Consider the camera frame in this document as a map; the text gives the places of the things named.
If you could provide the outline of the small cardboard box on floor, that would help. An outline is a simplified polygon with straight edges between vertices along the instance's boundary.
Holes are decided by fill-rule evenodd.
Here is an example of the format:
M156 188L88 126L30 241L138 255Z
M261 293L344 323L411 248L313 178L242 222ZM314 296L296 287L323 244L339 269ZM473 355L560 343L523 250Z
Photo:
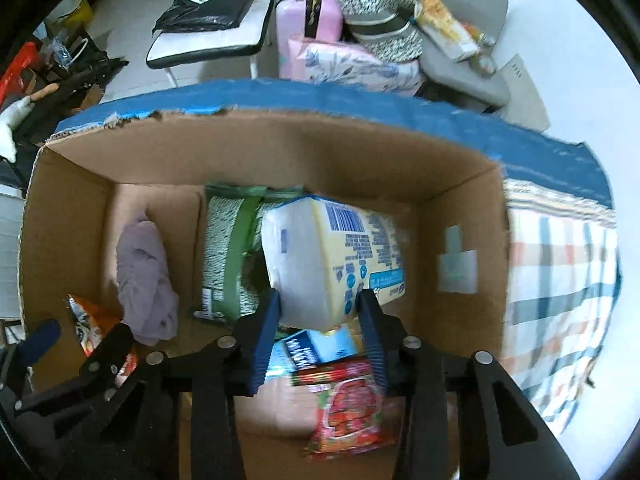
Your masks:
M82 110L86 110L87 108L93 107L96 104L99 104L104 97L104 90L94 84L89 88L85 97L82 99L80 104L72 109L74 114L81 112Z

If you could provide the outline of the pink suitcase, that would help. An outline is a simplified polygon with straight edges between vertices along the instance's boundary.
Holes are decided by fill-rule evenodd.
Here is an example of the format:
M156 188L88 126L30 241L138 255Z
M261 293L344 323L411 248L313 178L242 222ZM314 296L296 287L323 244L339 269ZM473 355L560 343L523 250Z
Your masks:
M337 41L342 36L343 14L336 0L276 0L279 77L292 76L288 40L292 36Z

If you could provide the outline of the white goose plush toy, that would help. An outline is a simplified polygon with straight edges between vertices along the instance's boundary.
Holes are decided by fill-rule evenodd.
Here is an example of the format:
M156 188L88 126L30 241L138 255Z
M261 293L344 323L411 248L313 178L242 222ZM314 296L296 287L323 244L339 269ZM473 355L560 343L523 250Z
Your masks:
M36 102L57 92L60 88L55 82L48 84L29 96L24 96L9 105L0 116L0 155L10 164L16 162L17 148L13 140L14 130L17 129L26 117L35 108Z

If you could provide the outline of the grey upholstered chair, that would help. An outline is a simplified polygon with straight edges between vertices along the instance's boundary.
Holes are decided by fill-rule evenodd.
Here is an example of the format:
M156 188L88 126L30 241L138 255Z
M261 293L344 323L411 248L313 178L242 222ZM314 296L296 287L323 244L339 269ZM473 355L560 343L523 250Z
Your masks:
M484 112L510 101L510 91L492 58L509 0L433 0L440 24L427 24L422 3L414 18L423 35L420 70L424 94L433 100Z

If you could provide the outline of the red plastic bag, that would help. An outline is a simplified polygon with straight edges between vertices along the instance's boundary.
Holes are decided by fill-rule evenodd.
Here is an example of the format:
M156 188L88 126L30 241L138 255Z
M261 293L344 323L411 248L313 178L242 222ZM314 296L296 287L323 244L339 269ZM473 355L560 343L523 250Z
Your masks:
M10 94L23 93L25 84L22 73L28 68L39 68L41 65L42 57L36 44L33 41L25 42L1 77L0 103Z

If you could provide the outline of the red snack packet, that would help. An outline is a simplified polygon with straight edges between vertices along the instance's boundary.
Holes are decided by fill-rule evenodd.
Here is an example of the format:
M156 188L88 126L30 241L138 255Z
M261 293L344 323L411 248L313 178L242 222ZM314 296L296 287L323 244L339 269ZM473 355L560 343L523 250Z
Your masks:
M292 384L316 398L316 426L306 447L311 460L361 454L397 442L404 401L384 396L363 356L299 370Z

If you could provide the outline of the grey chair at left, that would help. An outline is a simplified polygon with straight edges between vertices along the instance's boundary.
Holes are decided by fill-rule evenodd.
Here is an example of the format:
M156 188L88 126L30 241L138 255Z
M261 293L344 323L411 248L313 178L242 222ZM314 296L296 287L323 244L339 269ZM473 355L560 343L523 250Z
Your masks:
M2 320L18 320L18 248L24 200L19 190L1 185L0 194L0 295Z

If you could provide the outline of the yellow white tissue pack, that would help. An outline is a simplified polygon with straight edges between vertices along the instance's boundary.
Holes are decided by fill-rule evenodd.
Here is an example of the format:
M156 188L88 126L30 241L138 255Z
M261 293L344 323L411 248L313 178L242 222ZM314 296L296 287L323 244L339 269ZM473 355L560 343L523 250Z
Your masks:
M262 251L285 327L327 332L356 315L363 289L380 304L406 292L396 223L382 212L296 198L265 214Z

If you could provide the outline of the white flat board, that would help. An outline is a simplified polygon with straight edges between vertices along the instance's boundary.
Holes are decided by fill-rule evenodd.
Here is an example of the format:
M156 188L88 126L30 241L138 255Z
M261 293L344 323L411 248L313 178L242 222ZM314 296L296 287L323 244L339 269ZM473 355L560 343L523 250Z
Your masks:
M508 87L510 100L495 115L511 125L545 132L550 127L547 109L522 58L514 55L498 74Z

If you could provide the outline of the yellow orange snack bag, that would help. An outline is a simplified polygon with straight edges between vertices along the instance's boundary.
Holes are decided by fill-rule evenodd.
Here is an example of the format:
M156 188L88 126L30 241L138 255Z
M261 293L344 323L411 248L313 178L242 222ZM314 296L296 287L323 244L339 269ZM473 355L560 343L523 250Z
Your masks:
M454 62L468 60L480 47L442 0L416 0L413 17L422 32Z

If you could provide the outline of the blue Nestle sachet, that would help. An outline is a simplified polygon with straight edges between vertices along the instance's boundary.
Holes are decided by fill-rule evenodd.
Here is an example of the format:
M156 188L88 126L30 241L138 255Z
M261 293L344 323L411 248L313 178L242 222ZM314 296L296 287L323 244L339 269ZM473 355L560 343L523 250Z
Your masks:
M364 343L356 322L349 322L326 333L299 330L276 341L266 371L266 379L292 375L299 370L361 356Z

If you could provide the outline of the patterned grey tote bag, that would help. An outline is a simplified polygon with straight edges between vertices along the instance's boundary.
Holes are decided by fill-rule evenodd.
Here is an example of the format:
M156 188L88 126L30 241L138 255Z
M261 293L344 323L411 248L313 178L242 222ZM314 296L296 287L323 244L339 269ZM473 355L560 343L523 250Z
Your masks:
M411 23L416 0L336 0L361 47L385 63L420 58L422 34Z

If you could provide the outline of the brown cardboard box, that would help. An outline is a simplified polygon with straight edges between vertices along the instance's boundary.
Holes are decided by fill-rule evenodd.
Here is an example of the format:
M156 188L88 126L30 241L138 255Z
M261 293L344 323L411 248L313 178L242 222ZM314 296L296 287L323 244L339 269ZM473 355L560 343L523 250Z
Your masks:
M35 393L2 396L38 479L495 479L508 127L227 110L73 117L40 148L18 279ZM279 328L361 324L308 463L259 430Z

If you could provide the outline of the green wet wipes pack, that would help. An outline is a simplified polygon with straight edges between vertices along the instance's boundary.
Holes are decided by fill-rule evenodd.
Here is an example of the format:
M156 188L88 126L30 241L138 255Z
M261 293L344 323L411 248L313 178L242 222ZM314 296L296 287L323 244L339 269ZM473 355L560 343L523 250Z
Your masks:
M202 298L194 318L232 325L256 311L269 287L262 219L271 209L304 195L301 186L206 185Z

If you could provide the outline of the orange cartoon snack bag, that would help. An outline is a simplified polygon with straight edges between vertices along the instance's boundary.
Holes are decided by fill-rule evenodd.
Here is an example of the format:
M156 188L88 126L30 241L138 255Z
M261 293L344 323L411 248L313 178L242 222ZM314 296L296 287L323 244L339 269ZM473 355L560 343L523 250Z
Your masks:
M82 352L88 358L120 318L111 311L75 295L68 295L66 304L73 315L75 332Z

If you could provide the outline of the yellow bin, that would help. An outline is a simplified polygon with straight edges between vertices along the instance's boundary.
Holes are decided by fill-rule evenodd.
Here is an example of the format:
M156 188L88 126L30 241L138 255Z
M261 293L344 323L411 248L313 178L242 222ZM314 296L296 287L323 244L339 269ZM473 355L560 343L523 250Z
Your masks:
M62 14L58 22L67 29L86 26L93 19L93 10L89 0L74 0L73 10Z

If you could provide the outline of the plaid blue tablecloth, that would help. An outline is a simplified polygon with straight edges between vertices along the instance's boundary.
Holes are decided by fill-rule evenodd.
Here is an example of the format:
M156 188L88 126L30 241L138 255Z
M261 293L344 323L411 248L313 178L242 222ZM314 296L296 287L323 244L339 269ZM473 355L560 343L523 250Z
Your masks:
M554 432L578 407L620 294L608 180L587 145L502 119L390 93L291 81L212 81L107 102L63 120L56 138L156 113L299 112L405 128L477 150L501 169L512 269L506 366Z

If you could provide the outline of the purple cloth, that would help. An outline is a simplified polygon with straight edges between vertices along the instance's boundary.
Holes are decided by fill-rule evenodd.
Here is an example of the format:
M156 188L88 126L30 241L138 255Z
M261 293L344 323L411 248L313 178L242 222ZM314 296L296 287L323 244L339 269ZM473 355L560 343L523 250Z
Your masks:
M171 286L160 231L144 210L120 234L116 282L122 320L139 344L153 347L175 338L179 297Z

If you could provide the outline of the white black chair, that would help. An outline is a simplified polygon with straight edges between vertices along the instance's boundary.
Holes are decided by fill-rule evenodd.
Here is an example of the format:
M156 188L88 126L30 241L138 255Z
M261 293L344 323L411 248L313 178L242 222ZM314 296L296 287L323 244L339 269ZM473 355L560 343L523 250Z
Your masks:
M273 6L274 0L172 0L152 29L146 66L163 70L175 86L176 66L247 58L255 79Z

